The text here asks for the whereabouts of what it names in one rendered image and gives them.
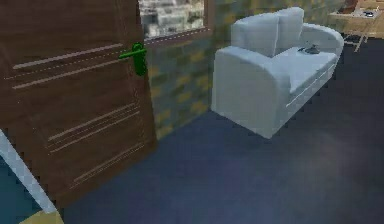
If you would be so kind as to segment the pale blue sofa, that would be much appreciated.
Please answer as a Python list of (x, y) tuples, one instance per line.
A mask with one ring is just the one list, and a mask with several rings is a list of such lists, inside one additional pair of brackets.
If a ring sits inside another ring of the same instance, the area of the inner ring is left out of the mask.
[[(313, 44), (319, 54), (299, 52)], [(272, 58), (222, 48), (215, 54), (211, 110), (270, 139), (332, 77), (343, 47), (339, 32), (305, 23), (300, 44)]]

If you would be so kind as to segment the brown framed window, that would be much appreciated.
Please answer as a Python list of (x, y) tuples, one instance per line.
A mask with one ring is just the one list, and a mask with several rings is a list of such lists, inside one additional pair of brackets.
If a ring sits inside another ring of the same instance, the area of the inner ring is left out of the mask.
[(176, 44), (213, 33), (214, 0), (138, 0), (144, 43)]

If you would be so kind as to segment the pale blue square cushion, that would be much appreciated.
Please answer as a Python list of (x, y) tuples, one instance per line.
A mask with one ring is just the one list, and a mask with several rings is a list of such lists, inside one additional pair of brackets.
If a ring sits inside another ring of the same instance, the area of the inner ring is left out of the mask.
[(273, 57), (278, 38), (278, 25), (279, 17), (274, 13), (240, 19), (231, 26), (231, 45)]
[(290, 7), (276, 12), (279, 17), (276, 53), (297, 46), (303, 27), (304, 10)]

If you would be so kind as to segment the brown wooden room door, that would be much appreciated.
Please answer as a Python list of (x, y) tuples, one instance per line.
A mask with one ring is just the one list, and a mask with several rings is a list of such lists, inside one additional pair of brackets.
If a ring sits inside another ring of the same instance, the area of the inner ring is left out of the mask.
[(138, 0), (0, 0), (0, 130), (58, 208), (156, 147)]

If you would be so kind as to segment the small grey object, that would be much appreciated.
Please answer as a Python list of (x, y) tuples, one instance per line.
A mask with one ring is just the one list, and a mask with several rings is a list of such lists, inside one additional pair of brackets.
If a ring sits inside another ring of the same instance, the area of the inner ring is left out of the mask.
[(317, 46), (315, 44), (313, 44), (309, 48), (305, 48), (305, 47), (300, 48), (299, 52), (305, 52), (307, 54), (319, 54), (320, 50), (317, 48)]

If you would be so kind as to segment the light wooden table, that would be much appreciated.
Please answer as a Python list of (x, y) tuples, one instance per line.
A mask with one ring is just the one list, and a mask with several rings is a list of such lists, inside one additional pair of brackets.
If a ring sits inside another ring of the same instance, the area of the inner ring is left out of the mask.
[[(373, 12), (373, 17), (366, 17), (364, 12)], [(344, 43), (353, 45), (358, 52), (362, 43), (368, 41), (368, 35), (378, 18), (384, 15), (384, 0), (344, 0), (344, 4), (328, 14), (330, 21), (344, 23), (342, 28)]]

